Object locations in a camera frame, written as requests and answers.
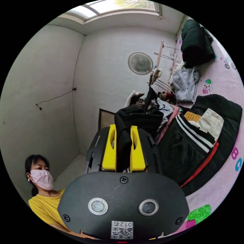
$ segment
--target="woman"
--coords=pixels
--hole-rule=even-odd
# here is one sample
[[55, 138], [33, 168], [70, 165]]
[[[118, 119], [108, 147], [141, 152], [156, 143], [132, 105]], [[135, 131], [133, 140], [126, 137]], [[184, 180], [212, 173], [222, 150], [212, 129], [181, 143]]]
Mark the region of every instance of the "woman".
[[31, 155], [25, 161], [25, 172], [28, 181], [33, 185], [32, 198], [29, 200], [31, 210], [50, 226], [71, 235], [91, 238], [83, 233], [70, 231], [62, 221], [57, 207], [64, 190], [53, 189], [53, 178], [49, 172], [49, 162], [41, 155]]

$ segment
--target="black hair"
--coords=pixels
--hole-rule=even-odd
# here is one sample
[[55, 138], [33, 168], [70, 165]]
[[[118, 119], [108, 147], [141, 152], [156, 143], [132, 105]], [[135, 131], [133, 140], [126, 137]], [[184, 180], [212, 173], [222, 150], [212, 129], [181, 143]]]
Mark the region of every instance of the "black hair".
[[[28, 179], [28, 177], [27, 177], [26, 173], [29, 173], [29, 174], [31, 173], [32, 164], [35, 165], [39, 159], [41, 159], [46, 164], [46, 166], [49, 168], [49, 165], [50, 165], [49, 161], [45, 157], [43, 157], [42, 155], [35, 155], [35, 154], [30, 155], [25, 160], [25, 176], [27, 179]], [[36, 196], [38, 194], [38, 189], [31, 180], [29, 182], [33, 186], [32, 190], [31, 190], [31, 194], [32, 194], [32, 196]]]

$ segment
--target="ceiling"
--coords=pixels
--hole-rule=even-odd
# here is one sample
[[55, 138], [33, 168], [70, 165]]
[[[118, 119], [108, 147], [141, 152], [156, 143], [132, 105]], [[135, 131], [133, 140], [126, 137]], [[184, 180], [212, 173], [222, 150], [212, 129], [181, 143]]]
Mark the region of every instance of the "ceiling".
[[106, 28], [114, 27], [144, 27], [169, 32], [176, 35], [179, 30], [184, 14], [163, 5], [163, 17], [159, 18], [158, 13], [146, 11], [118, 11], [104, 14], [84, 21], [78, 16], [64, 13], [48, 25], [57, 25], [75, 30], [83, 35], [90, 34]]

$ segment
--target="pink cloth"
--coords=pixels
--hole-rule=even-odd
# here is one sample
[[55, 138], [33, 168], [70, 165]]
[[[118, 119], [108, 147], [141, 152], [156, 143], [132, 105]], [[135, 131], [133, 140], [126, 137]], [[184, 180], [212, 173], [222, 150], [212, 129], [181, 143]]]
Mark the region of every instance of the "pink cloth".
[[160, 142], [160, 140], [162, 139], [162, 137], [163, 137], [163, 135], [165, 134], [166, 130], [168, 129], [168, 127], [169, 127], [169, 125], [170, 125], [172, 119], [175, 118], [177, 115], [180, 114], [180, 112], [179, 112], [179, 107], [177, 107], [177, 106], [175, 106], [175, 105], [172, 105], [172, 104], [171, 104], [170, 106], [174, 109], [174, 111], [173, 111], [173, 113], [170, 115], [170, 117], [169, 117], [169, 119], [168, 119], [168, 121], [167, 121], [165, 127], [163, 128], [163, 130], [162, 130], [162, 132], [161, 132], [161, 134], [160, 134], [160, 136], [159, 136], [158, 143]]
[[[181, 29], [183, 28], [184, 23], [185, 22], [183, 21], [177, 34], [178, 41], [175, 46], [176, 49], [174, 50], [174, 59], [176, 60], [182, 60], [179, 39], [181, 38]], [[227, 51], [214, 36], [212, 36], [212, 38], [213, 42], [211, 43], [211, 46], [214, 49], [216, 58], [215, 60], [198, 67], [201, 78], [197, 86], [196, 97], [198, 95], [207, 96], [208, 94], [219, 94], [244, 108], [244, 86], [242, 79]], [[209, 83], [209, 80], [211, 80], [212, 87], [211, 89], [209, 87], [208, 94], [203, 93], [203, 88], [206, 87], [206, 82]], [[192, 106], [192, 104], [186, 103], [179, 105], [183, 105], [186, 108], [191, 108]], [[193, 212], [205, 205], [210, 206], [211, 212], [214, 212], [218, 208], [229, 194], [244, 165], [243, 156], [244, 110], [242, 112], [239, 135], [231, 155], [221, 169], [204, 186], [186, 197], [189, 212]]]
[[173, 234], [176, 234], [176, 233], [180, 233], [182, 231], [185, 231], [191, 227], [193, 227], [194, 225], [196, 225], [196, 221], [195, 220], [189, 220], [189, 221], [185, 221], [182, 226], [176, 231], [174, 232]]

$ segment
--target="yellow shirt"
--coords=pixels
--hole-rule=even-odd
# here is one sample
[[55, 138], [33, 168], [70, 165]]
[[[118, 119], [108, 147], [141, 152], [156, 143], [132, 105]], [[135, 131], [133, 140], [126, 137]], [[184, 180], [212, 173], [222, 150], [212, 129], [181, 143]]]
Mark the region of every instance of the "yellow shirt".
[[65, 226], [57, 211], [58, 204], [64, 193], [64, 190], [59, 190], [57, 192], [61, 193], [61, 195], [56, 197], [47, 197], [37, 194], [29, 200], [29, 206], [31, 210], [45, 223], [60, 225], [66, 230], [69, 230]]

